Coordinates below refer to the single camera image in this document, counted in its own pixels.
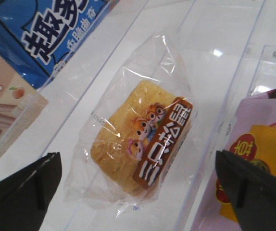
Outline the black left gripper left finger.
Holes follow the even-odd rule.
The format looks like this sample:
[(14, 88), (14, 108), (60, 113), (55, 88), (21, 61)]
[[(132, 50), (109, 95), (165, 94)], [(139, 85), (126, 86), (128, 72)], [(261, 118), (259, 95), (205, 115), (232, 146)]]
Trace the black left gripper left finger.
[(60, 153), (0, 181), (0, 231), (38, 231), (62, 177)]

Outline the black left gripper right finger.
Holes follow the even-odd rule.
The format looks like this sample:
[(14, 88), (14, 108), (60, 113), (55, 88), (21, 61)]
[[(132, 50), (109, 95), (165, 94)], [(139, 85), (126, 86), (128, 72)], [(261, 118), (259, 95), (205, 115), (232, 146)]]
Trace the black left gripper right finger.
[(276, 177), (229, 151), (215, 170), (243, 231), (276, 231)]

